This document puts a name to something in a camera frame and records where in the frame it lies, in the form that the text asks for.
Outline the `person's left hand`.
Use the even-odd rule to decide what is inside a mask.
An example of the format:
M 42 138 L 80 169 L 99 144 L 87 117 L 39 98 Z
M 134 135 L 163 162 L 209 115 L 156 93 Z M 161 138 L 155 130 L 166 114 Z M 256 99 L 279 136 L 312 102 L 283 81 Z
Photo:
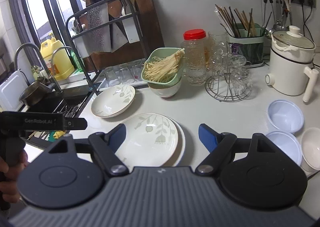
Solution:
M 23 150 L 20 153 L 19 162 L 12 167 L 1 158 L 1 172 L 4 173 L 5 181 L 1 181 L 1 193 L 4 201 L 17 203 L 20 200 L 20 194 L 17 189 L 17 179 L 19 174 L 28 165 L 28 155 Z

